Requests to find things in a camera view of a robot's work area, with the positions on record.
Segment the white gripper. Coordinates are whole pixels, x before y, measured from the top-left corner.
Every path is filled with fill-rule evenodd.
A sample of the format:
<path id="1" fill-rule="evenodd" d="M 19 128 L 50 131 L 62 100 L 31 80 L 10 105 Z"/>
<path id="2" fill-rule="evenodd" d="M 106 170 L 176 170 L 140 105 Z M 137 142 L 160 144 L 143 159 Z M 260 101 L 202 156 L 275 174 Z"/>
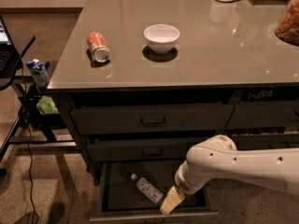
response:
<path id="1" fill-rule="evenodd" d="M 175 174 L 175 185 L 177 187 L 173 186 L 168 191 L 160 207 L 160 211 L 165 215 L 170 214 L 184 201 L 185 194 L 193 195 L 195 192 L 201 189 L 205 183 L 206 180 L 204 178 L 193 173 L 187 162 L 183 162 Z"/>

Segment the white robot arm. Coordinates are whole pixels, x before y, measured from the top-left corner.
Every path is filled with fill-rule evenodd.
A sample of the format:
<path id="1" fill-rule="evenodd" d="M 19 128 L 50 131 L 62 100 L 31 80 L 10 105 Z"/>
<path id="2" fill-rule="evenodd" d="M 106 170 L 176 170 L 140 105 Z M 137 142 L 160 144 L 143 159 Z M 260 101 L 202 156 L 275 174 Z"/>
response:
<path id="1" fill-rule="evenodd" d="M 168 215 L 209 180 L 228 178 L 264 188 L 299 194 L 299 150 L 238 150 L 226 135 L 215 135 L 191 147 L 160 211 Z"/>

